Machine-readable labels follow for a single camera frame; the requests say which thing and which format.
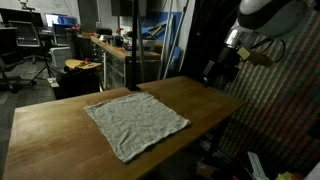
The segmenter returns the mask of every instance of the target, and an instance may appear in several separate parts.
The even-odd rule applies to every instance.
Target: white towel
[[[124,163],[148,146],[191,124],[149,93],[101,102],[84,110],[97,123]]]

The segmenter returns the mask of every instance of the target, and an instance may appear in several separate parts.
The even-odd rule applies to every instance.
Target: whiteboard
[[[0,7],[21,10],[18,0],[0,0]],[[40,12],[43,21],[45,21],[44,13],[56,13],[74,16],[77,18],[78,23],[80,23],[77,0],[29,0],[28,7],[35,8],[35,12]]]

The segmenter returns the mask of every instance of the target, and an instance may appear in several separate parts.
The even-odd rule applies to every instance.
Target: chair
[[[15,40],[16,30],[17,28],[0,28],[0,39],[5,42],[4,46],[0,48],[0,72],[2,74],[0,82],[4,82],[12,93],[16,93],[18,90],[10,84],[10,81],[30,81],[28,79],[21,79],[19,76],[8,77],[5,74],[5,72],[10,72],[16,66],[24,63]]]
[[[36,27],[31,22],[10,21],[12,27],[17,27],[16,42],[19,47],[27,48],[33,52],[33,55],[24,57],[24,59],[32,58],[32,63],[37,62],[37,58],[44,59],[41,49],[41,41],[38,36]]]
[[[52,43],[54,46],[69,46],[66,28],[71,28],[70,25],[64,24],[52,24],[53,26],[53,37],[54,42]]]

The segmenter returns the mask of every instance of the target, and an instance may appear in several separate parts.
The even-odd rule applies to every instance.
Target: wooden workbench
[[[139,85],[192,125],[123,164],[85,106],[126,88],[17,108],[4,179],[137,179],[217,126],[244,102],[187,77]]]
[[[123,47],[113,47],[107,42],[102,42],[98,38],[91,36],[91,41],[93,41],[98,46],[104,48],[106,51],[110,52],[114,56],[124,60],[126,63],[132,60],[132,56],[128,54],[127,51]],[[144,55],[146,60],[160,60],[160,54],[155,52],[148,52],[148,54]]]

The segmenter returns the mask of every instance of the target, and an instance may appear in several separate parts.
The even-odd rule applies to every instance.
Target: computer screen
[[[0,14],[4,24],[9,24],[9,20],[12,20],[32,22],[35,26],[38,27],[43,26],[41,14],[37,12],[33,12],[33,14],[31,14],[29,11],[0,8]]]
[[[52,24],[63,24],[63,25],[77,25],[77,19],[75,17],[59,15],[59,14],[44,14],[48,27],[52,27]]]

